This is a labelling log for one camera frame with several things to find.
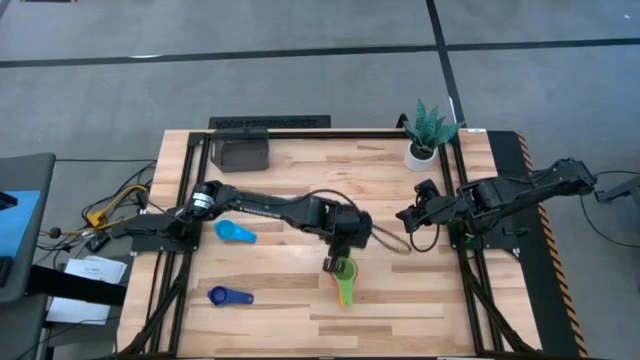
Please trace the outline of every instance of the white pot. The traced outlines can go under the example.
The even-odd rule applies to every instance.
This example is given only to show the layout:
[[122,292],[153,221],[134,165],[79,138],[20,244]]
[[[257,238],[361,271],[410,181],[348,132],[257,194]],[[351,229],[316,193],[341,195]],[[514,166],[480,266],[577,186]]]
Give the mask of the white pot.
[[415,156],[413,156],[413,154],[411,154],[411,144],[412,143],[409,142],[409,145],[407,146],[407,151],[404,153],[404,164],[407,165],[407,167],[413,171],[427,170],[431,166],[431,164],[433,164],[434,161],[436,161],[436,155],[438,155],[438,148],[433,149],[433,155],[431,155],[430,158],[426,160],[420,160]]

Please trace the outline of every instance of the white paper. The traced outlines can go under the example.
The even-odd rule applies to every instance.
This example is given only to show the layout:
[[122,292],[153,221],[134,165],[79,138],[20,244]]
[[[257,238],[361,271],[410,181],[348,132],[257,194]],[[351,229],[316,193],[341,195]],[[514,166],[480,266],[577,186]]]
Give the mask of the white paper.
[[[127,265],[119,261],[99,256],[88,256],[84,260],[69,259],[64,272],[87,279],[117,284],[126,268]],[[54,298],[47,314],[47,321],[104,325],[109,316],[109,309],[109,305]]]

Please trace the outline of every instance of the dark blue key tag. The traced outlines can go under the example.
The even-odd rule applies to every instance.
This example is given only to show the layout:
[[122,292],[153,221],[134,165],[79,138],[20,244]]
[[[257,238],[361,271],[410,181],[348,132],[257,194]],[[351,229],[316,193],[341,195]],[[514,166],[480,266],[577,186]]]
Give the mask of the dark blue key tag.
[[207,297],[215,306],[253,304],[253,294],[236,291],[224,286],[216,286],[209,290]]

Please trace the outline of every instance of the gray carpet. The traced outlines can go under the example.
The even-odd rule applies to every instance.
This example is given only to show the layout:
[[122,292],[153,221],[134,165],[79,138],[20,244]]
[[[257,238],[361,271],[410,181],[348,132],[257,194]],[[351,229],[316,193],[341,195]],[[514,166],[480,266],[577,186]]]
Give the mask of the gray carpet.
[[[633,0],[436,5],[448,44],[640,36]],[[420,0],[11,1],[0,19],[0,61],[429,45],[434,38]],[[638,46],[450,53],[470,127],[521,131],[537,167],[573,156],[594,172],[640,171],[639,56]],[[165,129],[203,128],[210,116],[330,114],[334,127],[391,127],[400,112],[413,113],[416,98],[451,116],[434,52],[0,69],[0,94],[2,156],[155,157]],[[43,225],[81,225],[84,205],[143,165],[58,163]],[[626,178],[603,176],[600,184]],[[640,245],[640,212],[627,200],[585,203],[603,232]],[[637,357],[640,250],[598,237],[577,198],[545,205],[590,355]],[[102,254],[128,247],[113,241]],[[111,346],[110,339],[69,346],[56,358],[104,355]]]

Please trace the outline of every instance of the green object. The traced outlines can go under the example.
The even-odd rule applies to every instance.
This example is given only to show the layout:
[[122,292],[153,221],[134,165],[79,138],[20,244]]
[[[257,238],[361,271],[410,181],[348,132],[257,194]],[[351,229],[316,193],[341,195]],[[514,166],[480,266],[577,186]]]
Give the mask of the green object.
[[358,266],[349,258],[340,258],[338,261],[344,264],[344,270],[332,275],[338,285],[340,306],[351,306],[353,305],[353,285],[358,276]]
[[427,111],[420,100],[418,100],[418,105],[416,106],[416,126],[413,127],[409,119],[406,116],[404,117],[404,132],[413,142],[415,150],[427,158],[431,156],[438,145],[446,144],[451,140],[464,125],[464,121],[443,125],[445,117],[438,117],[438,107],[433,108],[427,115]]

